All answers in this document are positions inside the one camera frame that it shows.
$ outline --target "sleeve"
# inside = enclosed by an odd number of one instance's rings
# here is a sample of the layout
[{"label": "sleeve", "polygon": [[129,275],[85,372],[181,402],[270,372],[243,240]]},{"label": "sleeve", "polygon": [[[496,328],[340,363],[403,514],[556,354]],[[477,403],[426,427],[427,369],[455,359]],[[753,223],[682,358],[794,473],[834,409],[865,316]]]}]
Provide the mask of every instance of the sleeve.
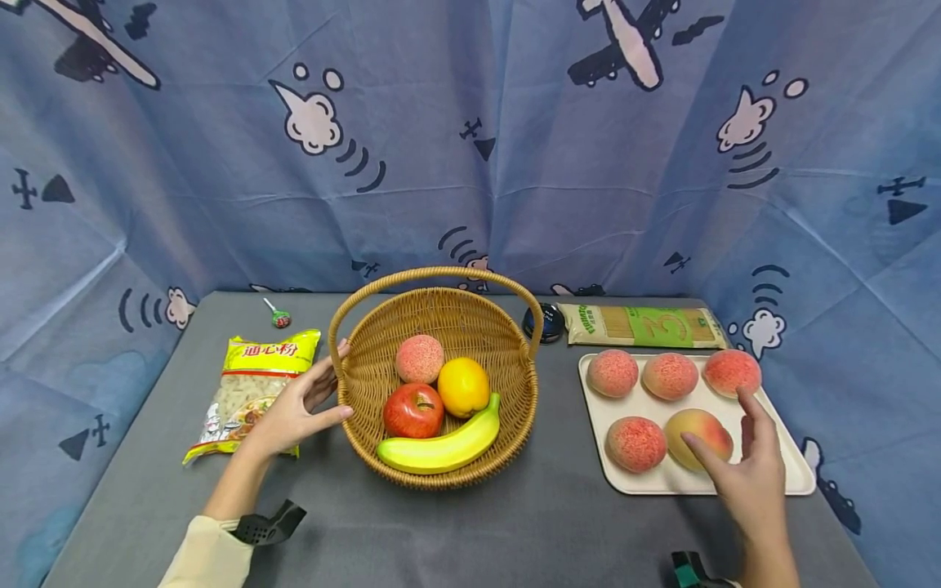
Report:
[{"label": "sleeve", "polygon": [[237,520],[196,516],[158,588],[241,588],[253,547],[229,531]]}]

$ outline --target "peach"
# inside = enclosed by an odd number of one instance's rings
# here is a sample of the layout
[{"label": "peach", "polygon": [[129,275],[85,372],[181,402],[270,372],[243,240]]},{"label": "peach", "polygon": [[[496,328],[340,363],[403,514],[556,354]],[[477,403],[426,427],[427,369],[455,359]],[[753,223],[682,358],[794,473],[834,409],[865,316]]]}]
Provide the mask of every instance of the peach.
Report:
[{"label": "peach", "polygon": [[598,394],[624,398],[637,383],[637,362],[627,351],[608,349],[588,364],[588,385]]},{"label": "peach", "polygon": [[674,402],[693,391],[699,382],[699,370],[686,356],[661,353],[646,363],[641,382],[654,396]]},{"label": "peach", "polygon": [[395,371],[409,384],[431,384],[443,365],[444,348],[431,335],[409,337],[395,354]]},{"label": "peach", "polygon": [[643,473],[656,468],[666,456],[666,436],[660,426],[644,417],[618,419],[608,429],[607,454],[621,468]]},{"label": "peach", "polygon": [[729,460],[735,448],[732,435],[719,420],[711,413],[699,408],[680,410],[670,417],[663,429],[666,433],[666,445],[670,450],[670,455],[673,455],[681,466],[692,471],[704,471],[705,468],[696,459],[693,450],[686,444],[681,434],[693,433],[705,441],[706,445],[725,461]]},{"label": "peach", "polygon": [[703,368],[703,379],[717,394],[738,398],[736,389],[743,388],[754,394],[761,386],[761,368],[744,351],[724,349],[712,354]]}]

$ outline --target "orange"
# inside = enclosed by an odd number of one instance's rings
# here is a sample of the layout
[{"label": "orange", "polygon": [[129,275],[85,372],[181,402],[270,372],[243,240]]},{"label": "orange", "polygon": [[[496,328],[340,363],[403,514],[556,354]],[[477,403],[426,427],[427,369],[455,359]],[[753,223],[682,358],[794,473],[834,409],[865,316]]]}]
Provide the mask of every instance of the orange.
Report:
[{"label": "orange", "polygon": [[471,358],[448,361],[438,374],[438,394],[444,409],[459,419],[486,408],[490,401],[490,383],[486,372]]}]

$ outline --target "blue curtain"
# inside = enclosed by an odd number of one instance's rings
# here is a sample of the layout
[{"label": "blue curtain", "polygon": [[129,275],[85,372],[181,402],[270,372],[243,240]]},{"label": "blue curtain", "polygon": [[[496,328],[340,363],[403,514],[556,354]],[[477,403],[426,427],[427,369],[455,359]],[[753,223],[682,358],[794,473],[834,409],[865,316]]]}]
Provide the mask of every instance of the blue curtain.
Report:
[{"label": "blue curtain", "polygon": [[41,581],[201,296],[454,264],[705,298],[928,585],[939,4],[0,0],[0,573]]}]

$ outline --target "table surface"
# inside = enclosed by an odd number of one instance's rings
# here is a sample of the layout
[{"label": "table surface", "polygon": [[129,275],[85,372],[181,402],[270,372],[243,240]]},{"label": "table surface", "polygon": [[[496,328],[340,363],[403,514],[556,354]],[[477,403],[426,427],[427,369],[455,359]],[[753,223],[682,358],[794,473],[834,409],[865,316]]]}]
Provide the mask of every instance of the table surface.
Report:
[{"label": "table surface", "polygon": [[[218,385],[226,341],[273,342],[320,328],[317,356],[325,357],[330,319],[346,298],[268,297],[291,312],[290,328],[270,325],[259,294],[203,299],[45,588],[160,581],[229,459],[211,455],[181,466]],[[385,298],[353,309],[341,334]],[[514,296],[490,299],[510,316],[525,311]],[[578,301],[702,306],[692,299]],[[427,493],[393,485],[359,460],[340,427],[308,439],[298,461],[280,458],[269,470],[258,509],[273,514],[290,498],[308,515],[286,543],[256,549],[246,586],[672,587],[675,550],[697,550],[712,576],[734,577],[738,539],[714,497],[631,497],[608,485],[577,370],[580,356],[597,351],[564,341],[540,348],[533,434],[507,469],[470,488]],[[820,493],[788,499],[788,518],[804,586],[877,586]]]}]

